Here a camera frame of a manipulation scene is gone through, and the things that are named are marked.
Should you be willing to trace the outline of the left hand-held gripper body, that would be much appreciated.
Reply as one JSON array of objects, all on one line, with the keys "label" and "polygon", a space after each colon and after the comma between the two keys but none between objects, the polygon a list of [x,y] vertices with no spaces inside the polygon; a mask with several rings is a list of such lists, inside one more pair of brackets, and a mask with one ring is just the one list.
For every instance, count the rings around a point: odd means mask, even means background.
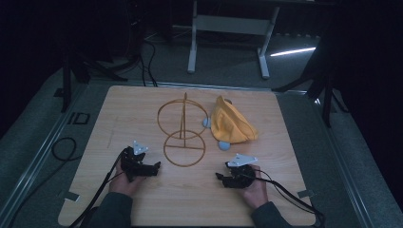
[{"label": "left hand-held gripper body", "polygon": [[143,165],[143,159],[147,150],[147,146],[134,141],[132,146],[128,146],[122,151],[121,168],[129,181],[134,181],[137,176],[139,169]]}]

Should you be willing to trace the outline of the white desk frame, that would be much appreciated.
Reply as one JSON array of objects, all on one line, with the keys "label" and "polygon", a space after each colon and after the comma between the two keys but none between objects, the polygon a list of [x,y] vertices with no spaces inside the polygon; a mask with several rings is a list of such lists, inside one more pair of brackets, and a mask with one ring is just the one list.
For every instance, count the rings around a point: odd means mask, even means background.
[{"label": "white desk frame", "polygon": [[280,7],[274,7],[270,19],[247,19],[237,17],[213,16],[198,13],[198,0],[193,0],[191,46],[188,57],[187,72],[196,71],[197,61],[197,33],[198,31],[227,32],[238,34],[259,35],[264,37],[264,42],[257,49],[261,77],[270,77],[266,60],[266,52],[278,18]]}]

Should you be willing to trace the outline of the yellow cloth hat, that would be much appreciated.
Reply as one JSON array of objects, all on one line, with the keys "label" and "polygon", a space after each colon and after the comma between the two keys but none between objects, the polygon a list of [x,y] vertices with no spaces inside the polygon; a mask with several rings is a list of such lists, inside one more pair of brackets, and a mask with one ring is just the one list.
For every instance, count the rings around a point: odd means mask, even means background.
[{"label": "yellow cloth hat", "polygon": [[226,143],[243,143],[258,138],[257,129],[222,96],[216,99],[211,113],[211,131],[216,140]]}]

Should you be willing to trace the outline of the black tripod stand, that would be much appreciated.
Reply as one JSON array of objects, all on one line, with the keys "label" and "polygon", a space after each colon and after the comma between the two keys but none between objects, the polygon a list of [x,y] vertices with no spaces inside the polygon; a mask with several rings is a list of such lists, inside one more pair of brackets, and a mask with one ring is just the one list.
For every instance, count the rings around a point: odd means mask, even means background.
[{"label": "black tripod stand", "polygon": [[273,88],[276,92],[285,92],[311,81],[306,95],[309,99],[317,99],[324,93],[321,118],[330,127],[330,113],[333,99],[334,78],[340,62],[341,51],[345,48],[340,38],[322,37],[316,49],[303,69],[301,76],[289,84]]},{"label": "black tripod stand", "polygon": [[125,78],[118,76],[111,69],[102,66],[84,53],[74,49],[66,50],[63,52],[62,87],[58,88],[54,93],[55,97],[61,97],[63,99],[62,113],[67,111],[72,102],[71,75],[75,76],[78,83],[87,84],[90,80],[87,70],[89,67],[94,68],[102,75],[114,81],[126,82]]}]

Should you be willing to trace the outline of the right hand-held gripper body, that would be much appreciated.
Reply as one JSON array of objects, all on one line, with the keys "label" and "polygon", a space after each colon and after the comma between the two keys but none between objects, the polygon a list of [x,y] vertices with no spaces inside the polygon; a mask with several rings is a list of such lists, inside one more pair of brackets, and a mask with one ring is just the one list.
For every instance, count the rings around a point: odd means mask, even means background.
[{"label": "right hand-held gripper body", "polygon": [[255,172],[251,166],[258,159],[253,156],[237,154],[231,161],[225,163],[230,171],[230,177],[235,189],[243,189],[252,184],[255,179]]}]

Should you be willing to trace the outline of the person's left hand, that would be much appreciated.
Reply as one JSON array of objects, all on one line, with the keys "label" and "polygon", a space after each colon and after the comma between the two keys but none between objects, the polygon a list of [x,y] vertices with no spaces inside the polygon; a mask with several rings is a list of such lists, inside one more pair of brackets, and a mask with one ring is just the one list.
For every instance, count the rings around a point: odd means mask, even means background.
[{"label": "person's left hand", "polygon": [[114,178],[109,184],[109,191],[132,198],[144,180],[145,177],[136,177],[133,181],[129,181],[123,171],[117,170]]}]

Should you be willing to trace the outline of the person's right hand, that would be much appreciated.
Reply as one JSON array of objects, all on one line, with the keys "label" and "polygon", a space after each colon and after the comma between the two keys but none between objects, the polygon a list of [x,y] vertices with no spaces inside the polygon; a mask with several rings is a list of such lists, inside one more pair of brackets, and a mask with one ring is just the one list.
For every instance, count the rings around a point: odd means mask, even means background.
[{"label": "person's right hand", "polygon": [[269,199],[267,196],[266,182],[259,180],[261,177],[260,167],[252,165],[252,168],[255,172],[256,179],[250,186],[241,189],[240,195],[248,206],[250,206],[252,209],[258,209],[267,203]]}]

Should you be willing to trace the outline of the gold wire hat stand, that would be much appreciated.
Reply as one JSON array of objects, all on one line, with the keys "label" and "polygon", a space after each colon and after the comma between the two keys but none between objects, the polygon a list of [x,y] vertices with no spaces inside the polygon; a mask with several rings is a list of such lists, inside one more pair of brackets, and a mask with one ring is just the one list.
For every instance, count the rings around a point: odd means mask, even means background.
[{"label": "gold wire hat stand", "polygon": [[206,152],[202,125],[208,114],[204,107],[189,100],[187,93],[182,98],[163,104],[157,112],[157,124],[166,135],[163,154],[173,165],[190,167],[200,162]]}]

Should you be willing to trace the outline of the metal floor rail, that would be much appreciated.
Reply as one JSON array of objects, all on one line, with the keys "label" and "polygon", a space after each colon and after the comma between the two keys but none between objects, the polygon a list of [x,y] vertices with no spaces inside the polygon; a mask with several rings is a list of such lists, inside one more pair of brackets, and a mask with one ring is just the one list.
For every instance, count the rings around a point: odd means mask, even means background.
[{"label": "metal floor rail", "polygon": [[330,143],[336,168],[343,181],[347,195],[355,210],[355,214],[361,227],[374,228],[374,222],[370,217],[365,199],[361,195],[359,184],[355,181],[354,174],[349,166],[349,157],[344,153],[342,147],[343,141],[337,138],[337,134],[330,123],[324,123],[322,128],[324,130],[324,135]]},{"label": "metal floor rail", "polygon": [[51,146],[60,136],[64,127],[67,125],[67,119],[72,113],[72,108],[76,105],[83,92],[86,90],[86,85],[77,85],[76,90],[73,92],[70,105],[65,112],[59,114],[57,120],[51,126],[47,136],[41,141],[40,147],[29,160],[24,172],[14,185],[10,196],[0,209],[0,228],[7,228],[11,224],[12,218],[18,214],[19,207],[23,204],[29,194],[29,189],[34,184],[37,175],[42,169]]}]

